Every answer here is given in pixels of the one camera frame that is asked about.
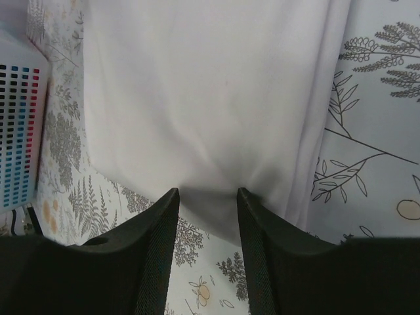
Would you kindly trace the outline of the white t shirt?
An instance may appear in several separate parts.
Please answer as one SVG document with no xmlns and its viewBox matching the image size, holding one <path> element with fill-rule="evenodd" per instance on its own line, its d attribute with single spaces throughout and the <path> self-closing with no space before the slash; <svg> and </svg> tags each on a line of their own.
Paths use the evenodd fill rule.
<svg viewBox="0 0 420 315">
<path fill-rule="evenodd" d="M 246 188 L 305 228 L 349 1 L 86 1 L 92 166 L 239 244 Z"/>
</svg>

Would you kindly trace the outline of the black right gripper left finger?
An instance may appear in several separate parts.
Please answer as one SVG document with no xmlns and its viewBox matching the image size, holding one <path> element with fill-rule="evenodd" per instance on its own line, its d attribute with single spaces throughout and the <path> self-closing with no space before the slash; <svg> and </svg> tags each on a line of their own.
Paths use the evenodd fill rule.
<svg viewBox="0 0 420 315">
<path fill-rule="evenodd" d="M 179 204 L 173 188 L 82 245 L 1 238 L 1 313 L 163 314 Z"/>
</svg>

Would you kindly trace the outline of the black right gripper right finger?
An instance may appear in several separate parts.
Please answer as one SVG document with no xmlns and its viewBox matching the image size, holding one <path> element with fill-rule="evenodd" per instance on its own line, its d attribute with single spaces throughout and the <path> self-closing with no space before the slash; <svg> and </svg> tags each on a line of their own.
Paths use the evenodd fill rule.
<svg viewBox="0 0 420 315">
<path fill-rule="evenodd" d="M 320 240 L 245 188 L 238 222 L 252 314 L 418 314 L 419 240 Z"/>
</svg>

